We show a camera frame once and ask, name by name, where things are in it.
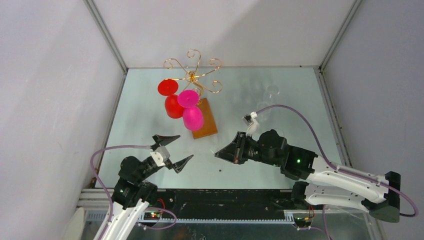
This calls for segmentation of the pink wine glass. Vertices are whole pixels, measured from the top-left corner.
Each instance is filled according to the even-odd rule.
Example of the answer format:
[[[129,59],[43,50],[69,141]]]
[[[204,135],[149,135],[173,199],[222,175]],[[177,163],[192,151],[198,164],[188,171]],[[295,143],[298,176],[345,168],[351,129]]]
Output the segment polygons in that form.
[[[197,107],[200,97],[194,90],[184,90],[178,97],[178,103],[184,108],[183,123],[190,131],[198,131],[204,125],[204,117],[202,111]]]

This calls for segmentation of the red wine glass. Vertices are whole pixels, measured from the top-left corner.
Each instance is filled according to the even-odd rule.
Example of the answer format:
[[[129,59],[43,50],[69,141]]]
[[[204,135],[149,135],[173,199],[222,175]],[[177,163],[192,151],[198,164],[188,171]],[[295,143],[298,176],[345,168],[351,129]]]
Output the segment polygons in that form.
[[[184,111],[184,108],[178,103],[178,95],[176,95],[178,88],[178,83],[170,78],[162,80],[157,87],[158,93],[166,97],[164,102],[165,111],[172,119],[181,118]]]

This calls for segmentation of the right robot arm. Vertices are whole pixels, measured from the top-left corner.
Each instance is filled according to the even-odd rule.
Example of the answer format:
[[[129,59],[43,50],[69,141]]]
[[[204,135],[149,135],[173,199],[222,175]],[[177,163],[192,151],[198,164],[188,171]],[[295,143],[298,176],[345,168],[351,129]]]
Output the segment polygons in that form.
[[[278,167],[281,174],[295,181],[290,201],[297,209],[332,205],[361,210],[388,223],[400,221],[400,196],[395,192],[400,189],[400,174],[389,171],[376,175],[334,165],[313,151],[289,145],[274,129],[262,133],[258,140],[239,131],[214,156],[236,165],[253,160]]]

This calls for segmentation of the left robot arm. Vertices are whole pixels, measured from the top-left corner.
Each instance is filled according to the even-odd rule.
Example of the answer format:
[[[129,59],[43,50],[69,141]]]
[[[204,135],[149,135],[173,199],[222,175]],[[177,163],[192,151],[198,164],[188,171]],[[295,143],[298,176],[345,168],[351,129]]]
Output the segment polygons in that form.
[[[191,155],[173,163],[166,146],[178,138],[179,135],[162,136],[155,134],[152,145],[116,145],[97,150],[90,158],[90,167],[97,183],[103,188],[108,199],[108,211],[100,229],[95,235],[96,240],[125,240],[128,238],[133,227],[138,224],[139,218],[145,212],[154,214],[167,213],[173,217],[170,226],[177,223],[177,216],[170,210],[155,207],[158,202],[158,187],[149,182],[148,177],[152,176],[162,168],[174,170],[180,173]],[[149,151],[149,156],[144,160],[139,160],[134,156],[125,157],[120,163],[118,172],[119,179],[110,193],[105,186],[94,166],[94,158],[105,151],[114,149],[144,149]]]

